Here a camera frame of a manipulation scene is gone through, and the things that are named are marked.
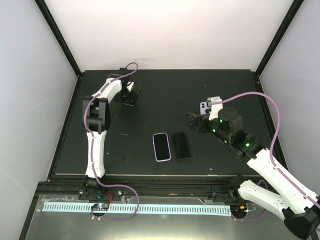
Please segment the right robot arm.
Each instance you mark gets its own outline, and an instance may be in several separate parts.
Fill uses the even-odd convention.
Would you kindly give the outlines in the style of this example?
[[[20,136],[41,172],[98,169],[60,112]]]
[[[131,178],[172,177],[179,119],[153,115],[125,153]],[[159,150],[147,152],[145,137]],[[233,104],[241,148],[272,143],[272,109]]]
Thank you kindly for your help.
[[[245,132],[242,116],[233,108],[215,113],[186,115],[190,128],[211,133],[225,143],[275,190],[269,191],[238,175],[227,189],[228,198],[253,202],[279,217],[296,237],[306,240],[320,225],[320,197],[288,172],[252,134]]]

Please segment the teal edged phone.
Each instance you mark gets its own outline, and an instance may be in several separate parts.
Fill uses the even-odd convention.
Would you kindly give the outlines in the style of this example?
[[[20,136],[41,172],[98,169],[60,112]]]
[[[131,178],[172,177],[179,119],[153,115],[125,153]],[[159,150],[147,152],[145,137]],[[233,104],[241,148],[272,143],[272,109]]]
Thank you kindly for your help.
[[[125,105],[125,106],[134,106],[135,105],[135,101],[134,100],[123,100],[122,101],[122,104]]]

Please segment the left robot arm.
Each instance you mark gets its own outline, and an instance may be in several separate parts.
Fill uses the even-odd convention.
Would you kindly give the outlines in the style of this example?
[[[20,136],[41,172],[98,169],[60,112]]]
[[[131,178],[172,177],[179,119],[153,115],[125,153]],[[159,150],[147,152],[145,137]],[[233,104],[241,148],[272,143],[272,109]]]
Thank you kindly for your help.
[[[127,66],[121,67],[119,73],[109,74],[100,89],[82,102],[82,121],[88,141],[83,190],[97,200],[103,199],[108,192],[107,186],[99,181],[105,176],[104,147],[111,126],[110,102],[126,106],[136,104],[141,88],[130,81],[130,75],[135,72],[128,70]]]

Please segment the lilac magsafe cased phone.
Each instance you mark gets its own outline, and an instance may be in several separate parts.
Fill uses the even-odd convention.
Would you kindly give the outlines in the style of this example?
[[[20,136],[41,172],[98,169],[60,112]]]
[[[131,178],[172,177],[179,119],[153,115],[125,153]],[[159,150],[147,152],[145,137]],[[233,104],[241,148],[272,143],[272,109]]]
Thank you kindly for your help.
[[[206,101],[201,102],[199,105],[199,110],[201,115],[205,115],[209,112],[208,103]]]

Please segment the black magsafe phone case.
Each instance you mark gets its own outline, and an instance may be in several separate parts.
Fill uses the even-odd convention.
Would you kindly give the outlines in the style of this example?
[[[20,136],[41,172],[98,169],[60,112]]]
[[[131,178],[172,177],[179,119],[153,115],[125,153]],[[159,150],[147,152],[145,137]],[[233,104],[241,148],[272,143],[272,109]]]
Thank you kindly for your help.
[[[191,153],[186,134],[184,132],[177,132],[173,134],[172,139],[177,159],[189,159],[191,157]]]

